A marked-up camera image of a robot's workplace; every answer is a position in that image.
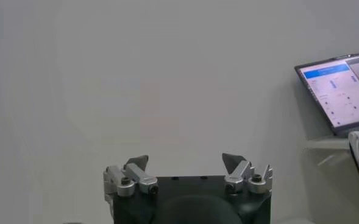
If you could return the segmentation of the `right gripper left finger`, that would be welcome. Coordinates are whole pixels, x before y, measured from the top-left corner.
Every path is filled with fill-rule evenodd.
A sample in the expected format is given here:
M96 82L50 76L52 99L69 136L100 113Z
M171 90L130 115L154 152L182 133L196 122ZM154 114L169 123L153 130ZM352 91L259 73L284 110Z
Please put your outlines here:
M154 195L158 192L158 179L148 175L145 170L148 155L130 158L122 168L108 166L103 171L104 199L111 203L115 195L131 197L138 187L143 194Z

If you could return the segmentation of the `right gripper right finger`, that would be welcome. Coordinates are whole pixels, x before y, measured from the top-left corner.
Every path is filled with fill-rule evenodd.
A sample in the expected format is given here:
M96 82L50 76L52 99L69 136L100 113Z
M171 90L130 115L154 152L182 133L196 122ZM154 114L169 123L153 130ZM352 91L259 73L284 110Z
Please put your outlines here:
M228 194L238 194L245 189L253 194L272 192L273 169L266 166L262 174L255 173L255 167L241 155L222 154L228 175L224 177L224 188Z

